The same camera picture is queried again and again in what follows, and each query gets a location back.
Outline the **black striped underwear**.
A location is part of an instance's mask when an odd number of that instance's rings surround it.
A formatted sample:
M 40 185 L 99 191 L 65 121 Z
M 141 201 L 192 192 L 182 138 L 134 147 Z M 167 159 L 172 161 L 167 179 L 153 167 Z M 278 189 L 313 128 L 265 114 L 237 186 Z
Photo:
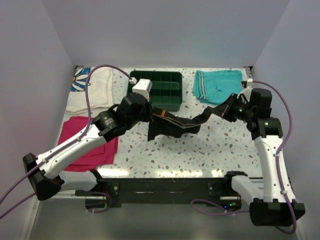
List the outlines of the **black striped underwear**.
M 183 134 L 197 134 L 211 115 L 220 117 L 222 111 L 218 107 L 208 106 L 194 118 L 184 118 L 155 107 L 148 124 L 147 141 L 152 141 L 159 135 L 181 138 Z

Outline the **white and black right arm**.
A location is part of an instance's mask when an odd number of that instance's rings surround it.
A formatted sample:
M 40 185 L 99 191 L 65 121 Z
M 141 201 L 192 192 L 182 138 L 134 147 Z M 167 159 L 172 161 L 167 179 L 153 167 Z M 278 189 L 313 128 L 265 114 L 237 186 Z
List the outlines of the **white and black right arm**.
M 246 123 L 257 149 L 263 182 L 263 189 L 259 189 L 248 176 L 238 173 L 225 181 L 222 189 L 227 196 L 241 196 L 255 226 L 296 228 L 306 210 L 303 203 L 297 202 L 287 175 L 282 125 L 271 116 L 271 103 L 269 90 L 254 88 L 249 100 L 243 94 L 233 93 L 220 105 L 223 119 Z

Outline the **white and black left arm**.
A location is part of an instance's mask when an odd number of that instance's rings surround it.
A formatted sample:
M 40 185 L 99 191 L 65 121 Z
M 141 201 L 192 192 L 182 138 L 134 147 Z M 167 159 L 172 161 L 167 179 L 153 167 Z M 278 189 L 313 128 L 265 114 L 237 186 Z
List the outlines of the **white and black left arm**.
M 22 162 L 37 199 L 48 200 L 68 190 L 99 196 L 104 184 L 96 170 L 65 173 L 65 168 L 91 150 L 124 135 L 137 123 L 148 122 L 151 109 L 149 93 L 132 92 L 57 147 L 39 155 L 25 155 Z

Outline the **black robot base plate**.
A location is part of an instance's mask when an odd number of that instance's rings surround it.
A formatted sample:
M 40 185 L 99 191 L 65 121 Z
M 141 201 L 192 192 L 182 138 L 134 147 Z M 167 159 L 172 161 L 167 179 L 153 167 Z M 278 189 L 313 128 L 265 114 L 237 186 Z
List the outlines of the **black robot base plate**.
M 190 204 L 202 199 L 235 211 L 242 207 L 238 193 L 222 178 L 106 178 L 104 189 L 111 207 L 123 204 Z

